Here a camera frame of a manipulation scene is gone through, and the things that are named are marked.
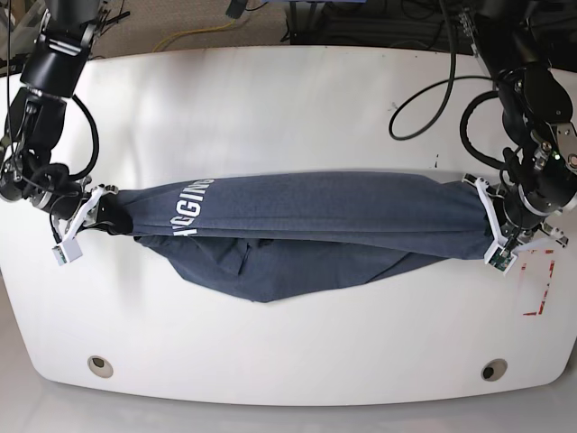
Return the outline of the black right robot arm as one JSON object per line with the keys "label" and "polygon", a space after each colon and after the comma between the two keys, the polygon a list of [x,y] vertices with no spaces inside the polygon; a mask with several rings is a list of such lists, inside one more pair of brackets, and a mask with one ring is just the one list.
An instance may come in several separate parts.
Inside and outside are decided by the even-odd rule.
{"label": "black right robot arm", "polygon": [[[77,217],[82,230],[128,235],[133,221],[117,202],[117,188],[100,185],[87,190],[100,153],[100,137],[94,117],[75,93],[109,14],[105,1],[47,2],[32,54],[22,69],[22,85],[7,99],[1,198],[30,201],[48,214],[52,226]],[[76,173],[51,159],[69,102],[83,113],[91,134],[90,158]]]}

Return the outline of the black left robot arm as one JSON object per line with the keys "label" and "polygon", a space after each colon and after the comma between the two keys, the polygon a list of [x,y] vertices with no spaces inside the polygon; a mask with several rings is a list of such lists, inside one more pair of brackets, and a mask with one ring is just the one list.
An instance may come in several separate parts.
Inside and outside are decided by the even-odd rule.
{"label": "black left robot arm", "polygon": [[[460,13],[463,32],[486,69],[493,89],[475,97],[463,112],[459,134],[477,161],[508,175],[495,213],[511,251],[526,243],[555,212],[576,207],[576,129],[568,92],[555,79],[551,62],[530,28],[535,1],[484,1]],[[484,101],[497,99],[502,123],[516,150],[504,149],[502,160],[472,145],[469,119]]]}

